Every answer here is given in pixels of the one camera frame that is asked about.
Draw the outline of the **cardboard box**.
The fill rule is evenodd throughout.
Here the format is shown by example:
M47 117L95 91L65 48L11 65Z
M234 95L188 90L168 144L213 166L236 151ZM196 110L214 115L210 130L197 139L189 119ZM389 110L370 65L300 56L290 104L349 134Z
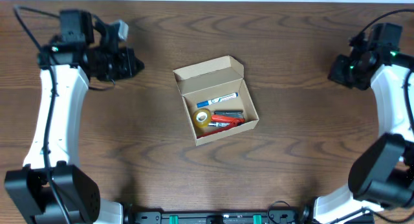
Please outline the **cardboard box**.
M259 116L244 79L244 66L235 58L223 56L175 69L173 74L197 146L253 129L259 122ZM239 93L239 96L231 100L197 108L199 102L230 93ZM193 123L193 114L198 109L208 109L211 115L214 111L241 110L243 111L245 123L198 139L199 136L217 129L209 126L198 128Z

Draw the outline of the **yellow tape roll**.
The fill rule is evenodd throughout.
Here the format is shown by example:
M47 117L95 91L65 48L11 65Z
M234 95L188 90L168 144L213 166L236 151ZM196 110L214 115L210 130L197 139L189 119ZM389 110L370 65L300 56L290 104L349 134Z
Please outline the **yellow tape roll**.
M205 128L212 121L212 115L208 109L198 109L193 114L193 123L198 128Z

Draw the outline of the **blue marker pen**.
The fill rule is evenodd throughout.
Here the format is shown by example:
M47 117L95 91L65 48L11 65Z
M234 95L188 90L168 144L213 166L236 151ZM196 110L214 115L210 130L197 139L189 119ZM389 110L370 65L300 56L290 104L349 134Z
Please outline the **blue marker pen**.
M197 108L206 107L206 106L210 106L212 104L216 104L216 103L219 103L219 102L224 102L224 101L227 101L227 100L231 100L231 99L237 98L238 96L239 96L239 93L230 93L230 94L220 96L220 97L217 97L217 98L213 98L213 99L210 99L210 100L205 100L205 101L197 103Z

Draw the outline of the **orange utility knife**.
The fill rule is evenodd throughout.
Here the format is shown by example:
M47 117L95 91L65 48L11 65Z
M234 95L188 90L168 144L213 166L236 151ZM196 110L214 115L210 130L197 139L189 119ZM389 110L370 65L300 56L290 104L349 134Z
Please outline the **orange utility knife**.
M237 118L237 119L235 119L235 120L233 120L231 122L227 122L227 123L230 123L230 125L227 126L227 127L223 127L223 128L217 128L214 131L205 133L205 134L199 136L198 139L199 138L202 138L202 137L207 137L209 135L213 135L213 134L216 134L216 133L220 133L222 131L226 131L226 130L229 130L231 128L237 127L237 126L240 126L241 124L244 124L245 123L245 120L244 119Z

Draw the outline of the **black marker pen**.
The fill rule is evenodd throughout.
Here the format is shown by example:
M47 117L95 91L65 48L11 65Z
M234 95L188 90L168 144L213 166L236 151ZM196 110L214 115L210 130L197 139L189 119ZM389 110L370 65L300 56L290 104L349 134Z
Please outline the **black marker pen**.
M210 122L208 124L209 127L216 127L216 128L223 128L229 126L230 123L227 122Z

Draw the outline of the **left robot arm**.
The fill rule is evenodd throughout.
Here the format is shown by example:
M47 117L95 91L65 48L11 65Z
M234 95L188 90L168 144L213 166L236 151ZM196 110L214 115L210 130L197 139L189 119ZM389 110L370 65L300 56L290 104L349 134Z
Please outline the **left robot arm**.
M41 102L35 135L5 190L27 223L134 223L131 207L105 200L80 168L78 137L85 95L95 78L114 87L144 64L125 46L124 21L105 23L84 10L62 10L60 32L38 45Z

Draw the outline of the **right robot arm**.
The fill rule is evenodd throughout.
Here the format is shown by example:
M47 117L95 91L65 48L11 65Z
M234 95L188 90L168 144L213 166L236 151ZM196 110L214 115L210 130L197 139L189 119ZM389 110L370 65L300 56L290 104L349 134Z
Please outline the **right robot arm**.
M383 219L383 210L413 208L413 57L400 53L401 33L399 25L376 24L332 64L329 80L374 92L378 139L354 162L346 185L303 211L307 223Z

